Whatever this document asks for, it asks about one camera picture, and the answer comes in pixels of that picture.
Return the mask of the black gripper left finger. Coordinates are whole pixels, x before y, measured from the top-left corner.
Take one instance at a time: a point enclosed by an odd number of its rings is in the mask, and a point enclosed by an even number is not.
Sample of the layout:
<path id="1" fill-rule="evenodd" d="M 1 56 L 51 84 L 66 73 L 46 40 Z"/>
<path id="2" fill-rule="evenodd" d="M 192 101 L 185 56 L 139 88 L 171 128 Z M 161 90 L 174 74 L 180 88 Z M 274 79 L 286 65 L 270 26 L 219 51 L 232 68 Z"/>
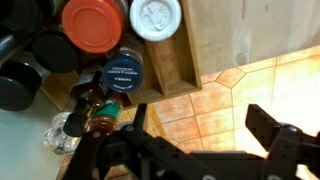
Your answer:
<path id="1" fill-rule="evenodd" d="M 134 121 L 133 121 L 134 131 L 138 134 L 142 134 L 144 132 L 146 114 L 147 114 L 147 105 L 139 104 L 135 114 Z"/>

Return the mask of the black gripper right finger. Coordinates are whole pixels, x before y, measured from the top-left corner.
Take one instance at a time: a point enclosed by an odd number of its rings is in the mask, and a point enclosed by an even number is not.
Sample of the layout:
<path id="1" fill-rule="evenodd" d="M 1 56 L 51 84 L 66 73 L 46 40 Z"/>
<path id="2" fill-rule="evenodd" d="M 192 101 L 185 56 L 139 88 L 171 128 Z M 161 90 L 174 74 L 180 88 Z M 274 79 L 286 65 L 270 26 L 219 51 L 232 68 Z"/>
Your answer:
<path id="1" fill-rule="evenodd" d="M 281 129 L 287 129 L 290 135 L 301 135 L 302 131 L 293 125 L 280 123 L 258 104 L 249 104 L 245 126 L 265 150 L 269 150 Z"/>

